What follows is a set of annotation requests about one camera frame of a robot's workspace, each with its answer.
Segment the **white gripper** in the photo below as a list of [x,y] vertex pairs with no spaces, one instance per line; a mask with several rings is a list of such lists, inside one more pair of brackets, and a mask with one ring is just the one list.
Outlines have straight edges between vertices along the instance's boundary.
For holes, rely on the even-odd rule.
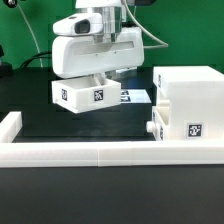
[[52,46],[53,71],[63,79],[137,67],[143,61],[138,27],[123,28],[115,42],[95,43],[92,36],[59,36]]

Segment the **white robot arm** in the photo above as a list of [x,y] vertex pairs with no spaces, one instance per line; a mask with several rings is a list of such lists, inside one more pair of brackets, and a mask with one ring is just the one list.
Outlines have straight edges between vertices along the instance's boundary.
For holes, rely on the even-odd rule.
[[67,79],[142,65],[141,29],[122,25],[122,6],[155,1],[76,0],[77,12],[53,24],[54,73]]

